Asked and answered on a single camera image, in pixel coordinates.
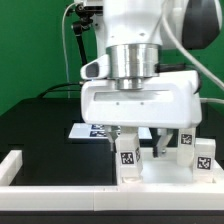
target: black cable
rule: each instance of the black cable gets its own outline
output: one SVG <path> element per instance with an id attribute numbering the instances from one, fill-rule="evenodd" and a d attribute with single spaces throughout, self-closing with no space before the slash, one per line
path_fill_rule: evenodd
<path id="1" fill-rule="evenodd" d="M 179 72 L 184 71 L 186 69 L 185 63 L 179 64 L 157 64 L 155 67 L 156 73 L 163 73 L 163 72 Z"/>
<path id="2" fill-rule="evenodd" d="M 42 92 L 42 93 L 40 93 L 38 96 L 37 96 L 37 98 L 43 98 L 46 94 L 48 94 L 49 92 L 56 92 L 56 91 L 54 91 L 55 89 L 58 89 L 58 88 L 62 88 L 62 87 L 66 87 L 66 86 L 82 86 L 82 84 L 81 83 L 79 83 L 79 82 L 71 82 L 71 83 L 63 83 L 63 84 L 59 84 L 59 85 L 55 85 L 55 86 L 52 86 L 52 87 L 50 87 L 50 88 L 48 88 L 47 90 L 45 90 L 44 92 Z M 73 92 L 73 90 L 70 90 L 70 89 L 67 89 L 67 90 L 62 90 L 62 91 L 64 91 L 64 92 L 70 92 L 70 91 L 72 91 Z"/>
<path id="3" fill-rule="evenodd" d="M 48 93 L 52 93 L 52 92 L 79 92 L 80 93 L 80 90 L 77 90 L 77 89 L 70 89 L 70 90 L 68 90 L 68 89 L 55 89 L 55 90 L 50 90 L 50 91 L 48 91 Z"/>
<path id="4" fill-rule="evenodd" d="M 195 65 L 185 65 L 185 66 L 186 66 L 186 68 L 193 69 L 193 70 L 197 71 L 198 73 L 200 73 L 200 70 Z"/>

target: black table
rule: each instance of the black table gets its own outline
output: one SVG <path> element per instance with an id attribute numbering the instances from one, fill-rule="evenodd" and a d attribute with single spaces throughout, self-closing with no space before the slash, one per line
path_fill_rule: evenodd
<path id="1" fill-rule="evenodd" d="M 224 117 L 202 105 L 197 136 L 215 138 L 216 159 L 224 160 Z M 81 122 L 79 99 L 26 99 L 0 117 L 0 160 L 23 150 L 16 186 L 116 185 L 114 153 L 107 141 L 74 141 Z M 4 223 L 224 223 L 223 211 L 0 212 Z"/>

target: green wall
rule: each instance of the green wall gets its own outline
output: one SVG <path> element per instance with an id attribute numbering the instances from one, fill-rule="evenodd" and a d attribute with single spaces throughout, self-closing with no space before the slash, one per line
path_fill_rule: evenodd
<path id="1" fill-rule="evenodd" d="M 70 0 L 0 0 L 0 114 L 24 98 L 35 97 L 46 88 L 66 82 L 61 20 Z M 81 66 L 70 24 L 66 20 L 66 41 L 72 81 L 79 80 Z M 96 55 L 94 33 L 85 33 L 87 58 Z M 224 30 L 207 49 L 193 54 L 224 80 Z M 163 62 L 186 61 L 177 51 L 164 52 Z M 203 97 L 224 98 L 206 78 Z"/>

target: metal cylinder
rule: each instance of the metal cylinder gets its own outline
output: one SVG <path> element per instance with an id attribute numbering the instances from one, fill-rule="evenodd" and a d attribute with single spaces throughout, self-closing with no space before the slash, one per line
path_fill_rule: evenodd
<path id="1" fill-rule="evenodd" d="M 107 53 L 111 63 L 109 78 L 117 80 L 118 89 L 141 89 L 144 78 L 157 76 L 158 45 L 118 45 L 108 48 Z"/>

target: white robot link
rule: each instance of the white robot link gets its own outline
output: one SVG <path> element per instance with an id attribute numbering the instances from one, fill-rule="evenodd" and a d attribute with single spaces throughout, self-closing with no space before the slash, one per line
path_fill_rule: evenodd
<path id="1" fill-rule="evenodd" d="M 162 16 L 184 48 L 203 49 L 219 35 L 220 3 L 218 0 L 76 0 L 75 3 L 80 20 L 73 24 L 73 30 L 83 62 L 81 77 L 86 80 L 81 96 L 83 119 L 88 124 L 105 125 L 110 142 L 116 143 L 121 177 L 138 179 L 142 170 L 138 127 L 158 129 L 161 138 L 154 147 L 157 157 L 165 153 L 172 130 L 195 133 L 202 119 L 198 72 L 186 69 L 184 64 L 160 63 L 161 50 L 176 48 L 164 29 Z M 90 26 L 95 29 L 98 58 L 87 63 L 81 33 Z M 119 137 L 117 126 L 121 127 Z"/>

